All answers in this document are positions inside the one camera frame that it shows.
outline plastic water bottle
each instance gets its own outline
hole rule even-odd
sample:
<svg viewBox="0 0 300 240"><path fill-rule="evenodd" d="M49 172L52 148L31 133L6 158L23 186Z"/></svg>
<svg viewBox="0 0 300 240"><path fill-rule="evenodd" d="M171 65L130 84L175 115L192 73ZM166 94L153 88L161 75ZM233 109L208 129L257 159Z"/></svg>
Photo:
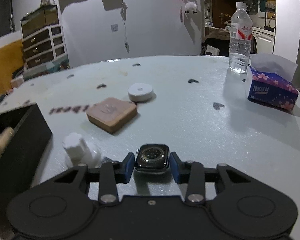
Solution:
<svg viewBox="0 0 300 240"><path fill-rule="evenodd" d="M231 17L229 67L236 73L246 73L250 58L252 20L246 9L245 3L237 2L237 11Z"/></svg>

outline white table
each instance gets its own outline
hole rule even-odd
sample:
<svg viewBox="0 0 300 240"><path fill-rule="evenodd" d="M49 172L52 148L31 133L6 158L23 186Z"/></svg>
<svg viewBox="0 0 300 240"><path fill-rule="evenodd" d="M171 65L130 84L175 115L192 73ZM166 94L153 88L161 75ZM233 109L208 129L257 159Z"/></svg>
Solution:
<svg viewBox="0 0 300 240"><path fill-rule="evenodd" d="M199 83L189 84L190 78ZM114 60L29 80L0 104L0 112L29 99L38 104L53 132L34 185L66 170L61 142L73 131L114 160L122 160L142 144L163 143L181 160L195 160L205 167L227 163L290 196L299 210L291 236L300 239L300 95L293 114L288 114L248 101L244 78L228 70L227 57ZM107 97L128 100L127 88L136 82L152 84L156 98L138 104L138 116L114 135L91 124L82 111L49 114L52 108L92 105ZM107 87L96 89L101 83ZM213 102L226 107L215 110ZM215 192L210 186L207 197L211 199ZM89 197L96 199L97 190L98 185L91 185ZM118 185L120 197L184 195L185 190L169 176L148 183L132 177L128 185Z"/></svg>

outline faucet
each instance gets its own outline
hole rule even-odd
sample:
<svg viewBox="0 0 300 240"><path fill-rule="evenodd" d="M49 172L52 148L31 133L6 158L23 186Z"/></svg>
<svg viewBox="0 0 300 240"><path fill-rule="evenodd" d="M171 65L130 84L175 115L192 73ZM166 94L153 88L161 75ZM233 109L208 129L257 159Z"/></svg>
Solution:
<svg viewBox="0 0 300 240"><path fill-rule="evenodd" d="M270 22L272 21L272 20L275 20L276 18L275 18L275 16L272 16L271 18L270 18L270 21L269 21L269 23L268 23L268 27L270 27Z"/></svg>

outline kitchen cabinet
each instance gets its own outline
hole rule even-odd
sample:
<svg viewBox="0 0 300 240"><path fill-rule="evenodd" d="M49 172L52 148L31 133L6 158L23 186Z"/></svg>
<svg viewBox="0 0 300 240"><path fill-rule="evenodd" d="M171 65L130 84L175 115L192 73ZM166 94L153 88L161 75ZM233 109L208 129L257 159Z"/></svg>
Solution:
<svg viewBox="0 0 300 240"><path fill-rule="evenodd" d="M257 40L258 53L273 53L274 36L258 31L253 31L252 34Z"/></svg>

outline wall outlet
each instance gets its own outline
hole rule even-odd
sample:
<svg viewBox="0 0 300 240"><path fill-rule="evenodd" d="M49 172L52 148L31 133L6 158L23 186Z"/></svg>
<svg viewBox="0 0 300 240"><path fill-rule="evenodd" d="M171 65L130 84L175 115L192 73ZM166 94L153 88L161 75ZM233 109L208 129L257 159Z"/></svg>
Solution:
<svg viewBox="0 0 300 240"><path fill-rule="evenodd" d="M117 24L111 25L111 31L116 32L117 30L119 30L119 27Z"/></svg>

